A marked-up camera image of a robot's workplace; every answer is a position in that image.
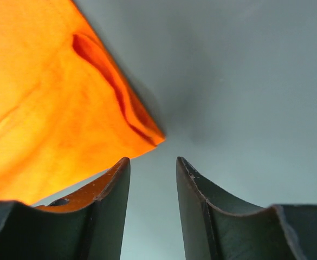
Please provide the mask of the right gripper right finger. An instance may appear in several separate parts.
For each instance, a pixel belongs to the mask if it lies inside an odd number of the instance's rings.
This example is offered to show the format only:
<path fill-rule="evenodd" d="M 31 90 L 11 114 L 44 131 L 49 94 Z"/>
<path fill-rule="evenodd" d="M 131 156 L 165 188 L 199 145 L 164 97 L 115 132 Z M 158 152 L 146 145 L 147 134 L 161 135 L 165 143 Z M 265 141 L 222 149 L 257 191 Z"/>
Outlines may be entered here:
<path fill-rule="evenodd" d="M 186 259 L 317 259 L 317 205 L 254 205 L 183 157 L 176 181 Z"/>

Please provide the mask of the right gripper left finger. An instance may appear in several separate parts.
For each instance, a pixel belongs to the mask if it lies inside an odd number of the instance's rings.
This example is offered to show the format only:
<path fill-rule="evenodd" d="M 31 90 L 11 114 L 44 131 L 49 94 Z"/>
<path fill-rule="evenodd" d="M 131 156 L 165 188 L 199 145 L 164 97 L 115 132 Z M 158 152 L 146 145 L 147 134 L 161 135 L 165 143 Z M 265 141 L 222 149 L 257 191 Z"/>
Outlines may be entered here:
<path fill-rule="evenodd" d="M 44 206 L 0 201 L 0 259 L 119 259 L 131 166 Z"/>

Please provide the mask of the orange t shirt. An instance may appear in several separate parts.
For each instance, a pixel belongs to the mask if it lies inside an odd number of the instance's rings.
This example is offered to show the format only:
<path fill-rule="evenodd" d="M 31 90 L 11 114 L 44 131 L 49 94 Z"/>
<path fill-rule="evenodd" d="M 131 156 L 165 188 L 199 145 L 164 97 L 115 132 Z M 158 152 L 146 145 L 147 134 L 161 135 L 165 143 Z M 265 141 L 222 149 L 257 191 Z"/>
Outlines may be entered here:
<path fill-rule="evenodd" d="M 72 1 L 0 1 L 0 200 L 34 204 L 163 141 Z"/>

